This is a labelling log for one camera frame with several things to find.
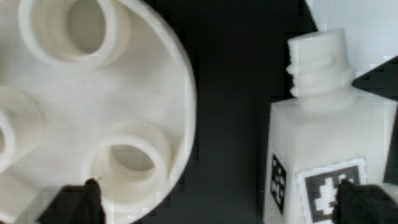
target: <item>circular hole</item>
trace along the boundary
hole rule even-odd
[[[92,53],[104,38],[104,17],[95,0],[78,0],[69,9],[67,31],[71,41],[85,53]]]
[[[111,154],[118,164],[133,171],[147,171],[154,164],[147,154],[129,145],[111,146]]]

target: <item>threaded neck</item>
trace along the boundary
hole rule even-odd
[[[333,111],[355,99],[353,68],[348,63],[344,31],[314,32],[287,41],[293,75],[291,94],[305,111]]]

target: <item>label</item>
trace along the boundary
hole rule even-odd
[[[353,184],[365,183],[364,166],[364,159],[358,158],[296,173],[307,224],[332,224],[337,186],[342,179]]]
[[[275,154],[271,154],[271,178],[270,194],[282,214],[284,211],[284,191],[286,191],[286,169]]]

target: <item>black table surface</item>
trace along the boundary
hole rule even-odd
[[[257,224],[270,103],[289,98],[286,40],[312,32],[303,0],[147,0],[197,82],[197,136],[179,184],[142,224]]]

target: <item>white plastic bottle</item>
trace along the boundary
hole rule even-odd
[[[296,98],[271,104],[264,224],[332,224],[341,179],[381,183],[396,102],[349,85],[342,29],[287,45]]]

